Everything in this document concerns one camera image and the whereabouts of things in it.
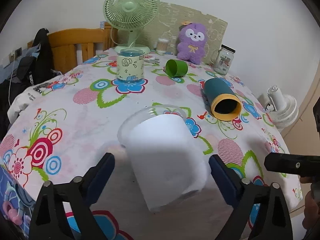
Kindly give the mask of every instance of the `cotton swab container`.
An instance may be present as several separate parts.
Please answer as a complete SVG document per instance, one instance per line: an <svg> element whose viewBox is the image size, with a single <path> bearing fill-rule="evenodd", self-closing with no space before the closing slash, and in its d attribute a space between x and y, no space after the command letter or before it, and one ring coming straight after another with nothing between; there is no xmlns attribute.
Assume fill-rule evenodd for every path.
<svg viewBox="0 0 320 240"><path fill-rule="evenodd" d="M166 53L168 50L168 45L169 45L169 40L159 38L158 43L157 43L157 47L156 47L156 51L160 52L160 53Z"/></svg>

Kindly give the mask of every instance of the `pink toy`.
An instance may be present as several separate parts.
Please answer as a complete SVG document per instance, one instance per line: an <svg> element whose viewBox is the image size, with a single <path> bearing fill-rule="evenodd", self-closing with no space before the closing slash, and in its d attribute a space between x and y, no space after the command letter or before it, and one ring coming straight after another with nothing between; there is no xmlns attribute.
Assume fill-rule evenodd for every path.
<svg viewBox="0 0 320 240"><path fill-rule="evenodd" d="M2 208L4 210L4 213L8 217L9 220L11 220L13 223L15 223L17 226L21 226L22 221L22 214L19 214L16 209L13 208L11 203L9 201L4 201L2 204Z"/></svg>
<svg viewBox="0 0 320 240"><path fill-rule="evenodd" d="M204 56L204 45L207 41L205 33L206 28L201 23L190 23L183 27L179 33L177 58L199 65Z"/></svg>

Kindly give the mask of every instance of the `fan base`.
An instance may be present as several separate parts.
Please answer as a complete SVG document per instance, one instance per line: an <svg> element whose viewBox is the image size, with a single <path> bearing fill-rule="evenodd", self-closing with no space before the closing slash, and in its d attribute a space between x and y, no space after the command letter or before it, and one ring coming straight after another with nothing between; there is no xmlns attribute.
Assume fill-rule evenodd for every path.
<svg viewBox="0 0 320 240"><path fill-rule="evenodd" d="M121 49L129 49L129 47L128 47L128 46L125 46L125 45L118 45L118 46L114 47L114 50L115 50L117 53L120 53ZM149 47L144 46L144 45L141 45L141 44L136 44L135 46L130 47L130 49L141 49L141 50L144 52L144 54L148 54L148 53L150 53L150 51L151 51L151 50L149 49Z"/></svg>

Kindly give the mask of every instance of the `purple plush toy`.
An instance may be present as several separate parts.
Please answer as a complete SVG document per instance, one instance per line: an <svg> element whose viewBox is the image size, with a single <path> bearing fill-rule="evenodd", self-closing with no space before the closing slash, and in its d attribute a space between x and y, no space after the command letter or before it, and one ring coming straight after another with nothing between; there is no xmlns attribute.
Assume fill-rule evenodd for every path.
<svg viewBox="0 0 320 240"><path fill-rule="evenodd" d="M204 45L207 41L205 33L206 28L201 23L190 23L183 27L179 33L177 58L199 65L204 56Z"/></svg>

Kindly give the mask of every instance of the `green desk fan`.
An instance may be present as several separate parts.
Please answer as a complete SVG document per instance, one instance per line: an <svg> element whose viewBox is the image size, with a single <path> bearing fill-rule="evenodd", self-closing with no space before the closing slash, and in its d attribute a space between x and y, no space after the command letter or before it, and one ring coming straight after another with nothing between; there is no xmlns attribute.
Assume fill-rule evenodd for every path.
<svg viewBox="0 0 320 240"><path fill-rule="evenodd" d="M159 0L105 0L103 12L106 20L113 28L130 31L128 43L115 47L121 49L135 48L149 53L147 46L135 44L138 30L149 24L158 14Z"/></svg>

